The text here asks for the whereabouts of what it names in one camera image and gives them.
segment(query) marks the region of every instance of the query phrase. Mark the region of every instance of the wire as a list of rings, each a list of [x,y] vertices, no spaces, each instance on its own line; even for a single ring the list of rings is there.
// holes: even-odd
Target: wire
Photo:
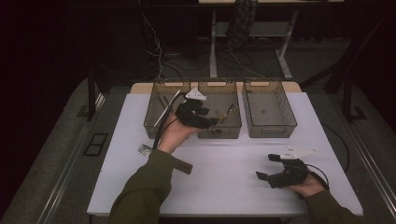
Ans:
[[[168,123],[168,125],[166,125],[166,126],[163,128],[163,131],[161,132],[161,135],[163,135],[163,133],[165,132],[165,130],[166,130],[169,126],[171,126],[171,124],[173,124],[175,121],[177,121],[177,119],[174,119],[174,120],[172,120],[170,123]]]
[[[344,168],[344,173],[346,174],[348,169],[349,169],[349,164],[350,164],[350,153],[349,153],[349,147],[347,146],[347,142],[344,140],[344,138],[338,133],[336,132],[334,129],[332,129],[331,127],[327,126],[324,123],[320,123],[323,127],[327,128],[328,130],[332,131],[344,144],[344,147],[346,149],[346,167]]]
[[[219,62],[220,62],[224,67],[227,67],[227,68],[229,68],[229,69],[231,69],[231,70],[234,70],[234,71],[241,71],[241,70],[244,70],[244,68],[241,67],[241,66],[238,66],[237,68],[234,68],[234,67],[231,67],[231,66],[227,65],[227,64],[223,61],[223,60],[226,60],[226,58],[225,58],[224,56],[222,56],[221,54],[216,54],[216,58],[217,58],[217,60],[219,60]]]
[[[239,64],[240,64],[243,68],[245,68],[245,70],[247,70],[249,73],[252,73],[252,74],[257,75],[257,76],[259,76],[259,77],[265,77],[265,76],[263,76],[263,75],[260,75],[260,74],[258,74],[258,73],[255,73],[255,72],[251,71],[250,69],[246,68],[246,67],[235,57],[235,55],[233,55],[233,53],[230,52],[229,50],[226,49],[225,51],[227,51],[229,54],[231,54],[231,56],[233,56],[233,57],[236,59],[236,61],[239,62]]]
[[[244,54],[244,55],[248,58],[248,60],[249,60],[248,63],[242,63],[242,61],[239,60],[239,61],[242,63],[242,65],[244,65],[244,66],[251,66],[251,65],[253,64],[253,60],[251,59],[251,57],[248,56],[244,51],[240,51],[240,52],[241,52],[242,54]],[[226,61],[230,62],[230,63],[240,64],[240,63],[238,63],[238,62],[235,62],[233,59],[228,59],[228,58],[226,58],[226,57],[223,57],[223,58],[224,58]]]
[[[288,52],[290,52],[294,47],[295,44],[291,45],[289,44],[288,46]],[[279,65],[280,63],[283,63],[285,61],[287,61],[287,66],[281,68],[281,70],[285,69],[285,68],[289,68],[292,64],[296,63],[298,61],[298,59],[301,59],[301,55],[306,53],[309,49],[312,49],[314,45],[314,41],[310,40],[310,43],[307,47],[304,47],[304,49],[298,53],[297,55],[295,55],[292,59],[290,60],[286,60],[286,58],[284,57],[281,61],[279,61],[278,59],[276,59],[275,61],[273,61],[272,63],[269,63],[266,69],[266,76],[271,77],[272,75],[282,75],[282,73],[272,73],[270,70],[272,68],[274,68],[275,65]],[[262,46],[262,45],[254,45],[254,46],[246,46],[246,49],[250,49],[250,48],[259,48],[259,47],[266,47],[266,46]]]
[[[174,68],[174,67],[172,67],[172,66],[169,66],[168,64],[163,64],[163,66],[168,67],[168,68],[174,70],[174,71],[177,73],[178,77],[182,78],[181,74],[176,70],[176,68]]]
[[[164,62],[165,62],[165,63],[170,63],[170,64],[172,64],[172,65],[174,65],[174,66],[180,68],[180,69],[183,70],[183,71],[193,72],[193,71],[202,70],[202,69],[206,66],[208,59],[209,59],[209,56],[207,55],[207,57],[205,57],[205,61],[204,61],[204,64],[203,64],[203,65],[199,66],[198,68],[191,68],[191,69],[184,68],[184,67],[182,67],[182,66],[180,66],[180,65],[178,65],[178,64],[176,64],[176,63],[170,62],[169,60],[165,60]]]
[[[161,73],[163,71],[163,65],[161,63],[163,49],[161,48],[160,40],[157,38],[157,33],[155,32],[154,28],[152,28],[151,23],[149,23],[149,20],[146,18],[145,14],[143,12],[141,14],[142,14],[142,17],[145,19],[145,22],[148,24],[149,28],[151,29],[152,33],[154,33],[154,41],[155,41],[155,44],[157,45],[157,48],[155,50],[160,51],[158,53],[158,55],[155,55],[152,52],[148,52],[148,53],[153,56],[158,56],[158,65],[160,66],[160,71],[158,72],[158,78],[161,78]]]
[[[327,176],[324,174],[323,171],[321,171],[318,167],[316,167],[316,166],[314,166],[314,165],[306,164],[306,166],[313,167],[313,168],[319,170],[319,171],[323,174],[324,178],[326,179],[326,184],[327,184],[327,186],[330,186],[329,179],[327,178]]]

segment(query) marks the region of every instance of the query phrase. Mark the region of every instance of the hand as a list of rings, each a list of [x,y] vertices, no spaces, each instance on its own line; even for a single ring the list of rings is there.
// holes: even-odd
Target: hand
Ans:
[[[158,149],[169,154],[172,154],[191,134],[201,131],[199,128],[182,124],[174,113],[169,115],[163,127],[165,129]]]
[[[294,190],[305,198],[325,190],[320,182],[312,175],[308,175],[303,184],[287,186],[285,188]]]

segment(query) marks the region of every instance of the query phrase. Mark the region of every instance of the plastic container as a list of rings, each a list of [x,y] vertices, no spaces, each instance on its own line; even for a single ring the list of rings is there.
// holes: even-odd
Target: plastic container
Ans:
[[[148,138],[154,139],[160,122],[154,127],[159,117],[171,102],[177,91],[189,92],[191,83],[188,78],[183,79],[161,79],[155,81],[152,85],[151,95],[148,102],[148,110],[146,113],[144,127]],[[183,97],[178,97],[173,108],[177,109],[178,105],[184,102]]]
[[[288,138],[297,121],[278,78],[244,79],[242,90],[251,138]]]
[[[201,139],[236,139],[241,131],[236,82],[233,78],[200,78],[198,91],[206,96],[203,107],[209,109],[206,117],[220,118],[217,125],[198,133]]]

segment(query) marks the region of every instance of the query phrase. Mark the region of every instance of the person's arm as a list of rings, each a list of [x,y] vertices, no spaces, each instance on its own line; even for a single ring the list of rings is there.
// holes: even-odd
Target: person's arm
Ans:
[[[304,197],[310,224],[362,224],[362,217],[353,215],[348,209],[342,207],[330,194],[323,188],[319,181],[312,175],[308,175],[305,182],[301,185],[289,186],[295,192]]]
[[[111,208],[109,224],[158,222],[160,206],[171,190],[175,167],[175,158],[171,154],[192,133],[199,131],[175,119],[174,115],[168,118],[165,127],[170,125],[164,130],[158,148],[152,150],[148,162],[125,184]]]

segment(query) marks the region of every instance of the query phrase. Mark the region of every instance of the dark background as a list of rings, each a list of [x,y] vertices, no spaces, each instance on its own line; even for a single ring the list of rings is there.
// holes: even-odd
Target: dark background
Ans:
[[[143,4],[197,1],[142,1]],[[0,217],[62,114],[71,93],[90,71],[100,91],[150,81],[152,36],[139,12],[77,13],[67,1],[2,1],[0,65],[4,142],[0,167]],[[259,9],[258,19],[287,17],[292,7]],[[341,7],[300,8],[293,37],[355,39],[390,9],[386,1],[346,1]],[[232,8],[222,10],[227,20]],[[210,34],[210,11],[147,12],[166,48],[195,51],[197,36]],[[365,46],[351,75],[396,130],[394,118],[395,13]]]

